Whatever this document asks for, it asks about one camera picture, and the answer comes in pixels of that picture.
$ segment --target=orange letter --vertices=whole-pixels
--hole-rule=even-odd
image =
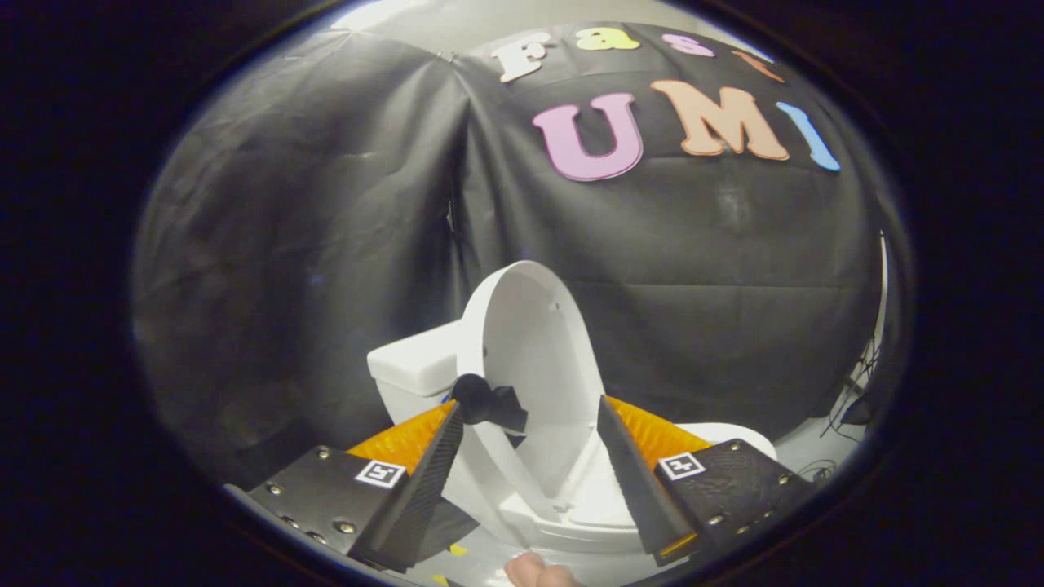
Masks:
[[[758,60],[752,57],[751,55],[748,55],[743,51],[733,51],[732,54],[739,55],[739,56],[743,57],[743,61],[746,62],[746,63],[749,63],[749,64],[751,64],[751,67],[753,67],[754,69],[760,71],[761,73],[764,73],[765,75],[767,75],[768,77],[772,77],[773,79],[779,81],[780,84],[786,84],[786,81],[784,81],[782,77],[780,77],[779,75],[776,75],[775,73],[768,71],[768,68],[765,67],[765,64],[759,62]]]
[[[736,152],[743,152],[743,133],[746,133],[751,152],[762,159],[786,161],[790,155],[783,148],[758,107],[754,96],[735,88],[721,88],[721,105],[705,96],[692,86],[672,79],[650,84],[654,90],[670,98],[687,135],[682,149],[689,155],[719,155],[721,143],[711,137],[710,128],[725,139]]]

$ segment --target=toy toilet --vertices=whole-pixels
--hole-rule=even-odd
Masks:
[[[459,375],[515,389],[528,412],[524,437],[492,422],[465,426],[443,490],[494,537],[574,553],[641,550],[595,429],[604,390],[587,328],[550,269],[532,261],[508,265],[479,284],[461,320],[366,358],[396,424],[438,405]],[[748,428],[681,426],[711,443],[743,438],[776,457],[772,444]]]

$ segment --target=foam letter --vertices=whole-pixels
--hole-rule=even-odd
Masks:
[[[606,180],[626,172],[642,158],[642,136],[631,114],[631,94],[606,94],[591,100],[591,107],[606,113],[616,147],[602,156],[591,156],[580,144],[574,118],[575,105],[560,105],[538,114],[532,123],[544,132],[547,154],[560,173],[577,182]]]
[[[759,62],[758,60],[752,57],[751,55],[748,55],[743,51],[733,51],[732,53],[734,55],[739,55],[739,56],[743,57],[743,61],[746,62],[746,63],[749,63],[749,64],[751,64],[751,67],[753,67],[754,69],[760,71],[761,73],[764,73],[768,77],[772,77],[773,79],[779,81],[780,84],[786,84],[786,81],[784,81],[782,77],[780,77],[779,75],[776,75],[775,73],[768,71],[768,68],[765,67],[765,64]]]
[[[541,43],[547,43],[550,40],[551,36],[546,32],[535,32],[493,51],[493,56],[498,58],[500,67],[504,68],[504,74],[500,76],[500,80],[506,84],[540,69],[540,62],[529,60],[544,58],[547,55],[547,49]]]
[[[830,149],[827,148],[827,144],[823,142],[820,134],[815,132],[815,127],[808,120],[808,115],[805,114],[805,111],[785,102],[776,102],[776,108],[785,112],[790,117],[790,120],[793,120],[798,130],[801,131],[802,136],[805,137],[805,142],[808,143],[808,146],[812,147],[810,155],[816,165],[831,171],[841,170],[841,164],[837,163],[834,156],[830,154]]]
[[[743,133],[746,133],[751,152],[762,159],[786,161],[790,155],[783,148],[773,130],[765,122],[754,96],[736,88],[721,88],[721,105],[705,96],[692,86],[672,79],[650,84],[654,90],[670,98],[682,119],[686,138],[682,149],[689,155],[719,155],[725,147],[711,137],[710,128],[725,139],[732,150],[743,152]]]
[[[627,33],[619,28],[599,26],[596,28],[585,28],[576,33],[580,40],[576,46],[586,51],[601,51],[604,49],[637,49],[641,43],[627,37]]]
[[[695,39],[690,39],[681,34],[664,34],[663,40],[666,41],[672,49],[677,49],[683,53],[688,53],[690,55],[703,55],[705,57],[714,56],[714,51],[704,47]]]

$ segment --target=toilet seat lid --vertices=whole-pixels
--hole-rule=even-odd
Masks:
[[[604,394],[579,307],[535,261],[511,264],[475,289],[460,321],[457,375],[465,373],[514,386],[530,418],[557,423],[595,422]]]

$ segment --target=cable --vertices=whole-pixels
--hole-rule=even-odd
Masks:
[[[816,463],[830,463],[830,465],[827,466],[827,467],[812,467],[812,465],[815,465]],[[805,473],[809,472],[811,469],[823,470],[823,469],[836,469],[836,468],[837,468],[837,462],[836,461],[833,461],[831,459],[818,459],[816,461],[812,461],[808,465],[805,465],[800,471],[798,471],[798,475],[799,476],[804,475]]]
[[[850,385],[848,388],[848,393],[850,395],[849,395],[849,397],[845,398],[845,400],[841,402],[840,407],[838,407],[832,415],[830,415],[830,419],[827,422],[827,427],[824,428],[822,432],[820,432],[820,438],[821,439],[824,436],[826,436],[827,430],[831,430],[832,429],[833,431],[837,432],[838,435],[840,435],[840,436],[843,436],[843,437],[845,437],[845,438],[847,438],[849,440],[852,440],[854,442],[859,442],[859,441],[853,439],[852,437],[850,437],[850,436],[845,435],[844,432],[841,432],[839,429],[837,429],[837,427],[834,425],[834,423],[837,421],[837,418],[841,417],[841,415],[845,414],[845,407],[849,404],[849,401],[852,399],[851,395],[853,394],[853,392],[855,390],[859,390],[858,392],[855,393],[855,395],[857,395],[858,397],[862,397],[863,389],[862,389],[861,385],[859,385],[858,381],[859,381],[859,379],[863,375],[867,375],[867,377],[869,378],[873,374],[874,367],[877,365],[878,353],[880,352],[880,350],[881,350],[880,346],[878,346],[878,347],[876,347],[874,349],[873,354],[871,354],[870,361],[863,361],[862,360],[862,358],[863,358],[862,356],[860,356],[859,360],[856,361],[857,363],[861,362],[863,365],[862,370],[860,370],[859,373],[855,377],[850,377],[849,378]]]

